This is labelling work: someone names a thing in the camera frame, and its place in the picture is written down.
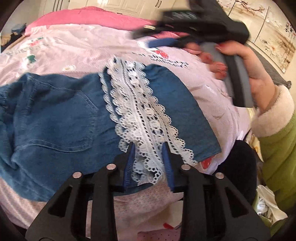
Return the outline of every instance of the pink polka dot fabric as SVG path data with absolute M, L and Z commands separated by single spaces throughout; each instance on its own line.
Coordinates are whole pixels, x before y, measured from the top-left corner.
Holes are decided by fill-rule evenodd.
M 138 233 L 137 241 L 178 241 L 181 229 L 160 229 Z

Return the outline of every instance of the wall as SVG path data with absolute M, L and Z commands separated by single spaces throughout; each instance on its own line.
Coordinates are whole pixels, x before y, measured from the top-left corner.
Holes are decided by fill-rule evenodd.
M 40 0 L 24 0 L 6 22 L 1 34 L 10 34 L 11 28 L 19 23 L 30 24 L 38 18 Z

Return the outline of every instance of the jacket sleeve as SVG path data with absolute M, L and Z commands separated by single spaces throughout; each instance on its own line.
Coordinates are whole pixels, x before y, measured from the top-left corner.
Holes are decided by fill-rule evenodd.
M 274 192 L 278 207 L 289 214 L 296 203 L 296 114 L 284 86 L 273 106 L 252 122 L 264 160 L 263 177 Z

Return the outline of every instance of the blue denim garment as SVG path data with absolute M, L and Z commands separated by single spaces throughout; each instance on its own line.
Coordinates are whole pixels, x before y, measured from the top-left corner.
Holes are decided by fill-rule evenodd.
M 184 84 L 165 67 L 149 65 L 143 71 L 195 160 L 221 152 Z M 106 69 L 104 78 L 110 81 Z M 75 79 L 27 73 L 1 87 L 0 176 L 20 196 L 48 201 L 72 173 L 96 172 L 111 163 L 122 152 L 103 95 L 98 74 Z

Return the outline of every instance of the woman's hand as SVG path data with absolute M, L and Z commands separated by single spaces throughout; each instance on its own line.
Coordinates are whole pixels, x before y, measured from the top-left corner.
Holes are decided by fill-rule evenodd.
M 186 47 L 190 53 L 198 54 L 202 62 L 209 64 L 210 71 L 215 73 L 217 79 L 225 78 L 227 67 L 223 63 L 213 62 L 211 55 L 201 52 L 195 43 L 188 43 Z M 243 58 L 250 78 L 252 95 L 260 111 L 264 112 L 275 95 L 276 88 L 256 54 L 247 46 L 235 41 L 219 44 L 216 49 L 223 54 L 239 55 Z

